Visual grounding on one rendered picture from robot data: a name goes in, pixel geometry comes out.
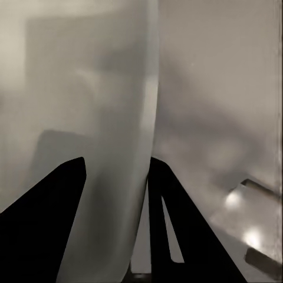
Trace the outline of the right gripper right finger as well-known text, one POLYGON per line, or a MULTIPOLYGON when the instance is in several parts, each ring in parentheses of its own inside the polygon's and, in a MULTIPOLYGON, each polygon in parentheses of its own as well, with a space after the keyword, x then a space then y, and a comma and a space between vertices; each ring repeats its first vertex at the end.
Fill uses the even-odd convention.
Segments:
POLYGON ((171 168, 153 157, 148 189, 152 283, 247 283, 171 168), (170 257, 161 196, 185 263, 170 257))

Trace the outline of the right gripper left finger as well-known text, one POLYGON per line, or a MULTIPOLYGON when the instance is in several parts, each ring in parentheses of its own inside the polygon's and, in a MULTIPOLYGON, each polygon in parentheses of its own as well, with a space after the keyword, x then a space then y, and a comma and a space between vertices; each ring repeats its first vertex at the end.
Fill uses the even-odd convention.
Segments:
POLYGON ((69 160, 0 213, 0 283, 55 283, 85 180, 69 160))

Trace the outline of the bowl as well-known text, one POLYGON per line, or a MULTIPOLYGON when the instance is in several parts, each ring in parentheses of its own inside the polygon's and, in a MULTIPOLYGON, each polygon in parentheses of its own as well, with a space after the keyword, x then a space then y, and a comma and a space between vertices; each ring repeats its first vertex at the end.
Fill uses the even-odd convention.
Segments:
POLYGON ((158 79, 158 0, 0 0, 0 213, 61 164, 85 159, 55 283, 123 281, 158 79))

